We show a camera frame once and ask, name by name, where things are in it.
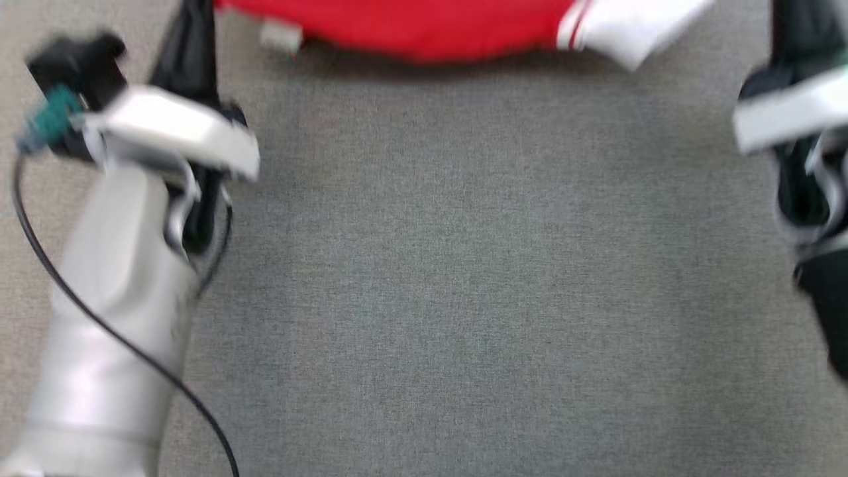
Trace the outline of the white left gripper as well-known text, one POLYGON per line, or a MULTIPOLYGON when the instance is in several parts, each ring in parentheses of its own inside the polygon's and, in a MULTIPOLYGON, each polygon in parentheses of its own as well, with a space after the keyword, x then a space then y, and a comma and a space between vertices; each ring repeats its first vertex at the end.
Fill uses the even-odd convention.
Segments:
POLYGON ((199 101, 220 99, 215 2, 180 1, 152 65, 151 85, 130 85, 103 111, 80 115, 78 127, 83 133, 114 134, 142 147, 178 153, 238 180, 256 182, 260 151, 248 127, 210 107, 164 91, 173 90, 181 77, 186 10, 189 91, 199 101))

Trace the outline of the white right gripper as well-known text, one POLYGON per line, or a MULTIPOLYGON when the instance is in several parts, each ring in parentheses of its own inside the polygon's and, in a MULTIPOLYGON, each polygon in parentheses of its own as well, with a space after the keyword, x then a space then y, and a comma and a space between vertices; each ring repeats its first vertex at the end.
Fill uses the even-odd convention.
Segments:
POLYGON ((846 1, 810 1, 814 28, 806 59, 808 1, 771 2, 771 67, 837 67, 787 89, 742 99, 732 123, 739 153, 748 155, 815 133, 846 127, 846 1))

